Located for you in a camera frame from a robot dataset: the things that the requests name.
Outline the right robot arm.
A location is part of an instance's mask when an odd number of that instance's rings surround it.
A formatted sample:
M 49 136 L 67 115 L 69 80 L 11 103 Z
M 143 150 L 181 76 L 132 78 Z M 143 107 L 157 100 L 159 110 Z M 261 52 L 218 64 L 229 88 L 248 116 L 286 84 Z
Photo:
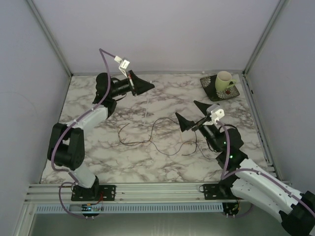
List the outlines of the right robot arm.
M 181 131 L 199 131 L 222 168 L 219 191 L 250 202 L 264 210 L 291 236 L 315 234 L 315 195 L 285 184 L 259 167 L 240 150 L 244 144 L 233 125 L 220 119 L 224 110 L 219 104 L 194 102 L 204 117 L 197 122 L 176 114 Z

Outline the white zip tie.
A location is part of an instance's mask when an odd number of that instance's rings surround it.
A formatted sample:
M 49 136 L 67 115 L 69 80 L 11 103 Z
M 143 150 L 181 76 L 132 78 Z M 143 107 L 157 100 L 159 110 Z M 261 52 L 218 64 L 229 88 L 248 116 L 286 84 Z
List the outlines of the white zip tie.
M 148 92 L 146 94 L 146 107 L 145 107 L 146 109 L 145 109 L 143 124 L 146 124 L 147 114 L 148 114 L 148 107 L 149 107 L 149 100 L 150 100 L 150 93 Z

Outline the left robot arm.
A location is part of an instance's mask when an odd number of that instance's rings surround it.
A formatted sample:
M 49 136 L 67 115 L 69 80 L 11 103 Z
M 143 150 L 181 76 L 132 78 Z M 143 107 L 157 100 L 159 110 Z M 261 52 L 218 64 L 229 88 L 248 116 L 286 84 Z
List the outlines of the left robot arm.
M 114 112 L 118 96 L 131 93 L 142 95 L 154 85 L 140 79 L 133 71 L 119 80 L 108 73 L 96 77 L 96 93 L 93 106 L 81 116 L 68 123 L 56 123 L 52 128 L 47 158 L 57 172 L 67 172 L 74 180 L 73 190 L 83 191 L 89 198 L 99 193 L 99 180 L 84 164 L 85 138 L 101 122 L 106 121 Z

